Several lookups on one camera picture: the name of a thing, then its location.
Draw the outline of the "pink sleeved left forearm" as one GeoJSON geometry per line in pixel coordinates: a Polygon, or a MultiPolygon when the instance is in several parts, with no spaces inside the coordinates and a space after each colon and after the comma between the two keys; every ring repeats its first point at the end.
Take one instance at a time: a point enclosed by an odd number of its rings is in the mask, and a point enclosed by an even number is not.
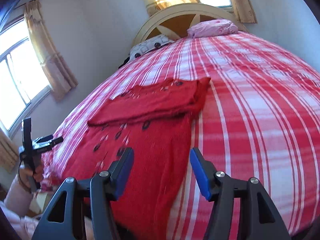
{"type": "Polygon", "coordinates": [[[33,194],[21,185],[18,175],[13,179],[10,189],[1,202],[1,207],[9,213],[24,217],[29,211],[29,206],[33,199],[33,194]]]}

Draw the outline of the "person left hand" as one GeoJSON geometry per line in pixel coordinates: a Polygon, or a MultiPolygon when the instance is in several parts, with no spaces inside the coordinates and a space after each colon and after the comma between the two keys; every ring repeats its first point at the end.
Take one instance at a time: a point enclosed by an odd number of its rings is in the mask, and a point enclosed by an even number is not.
{"type": "Polygon", "coordinates": [[[19,184],[27,191],[31,192],[31,185],[29,182],[29,178],[33,177],[33,179],[40,183],[43,181],[43,173],[44,173],[44,166],[40,164],[36,169],[35,172],[32,171],[31,168],[25,167],[24,164],[21,164],[18,169],[18,181],[19,184]]]}

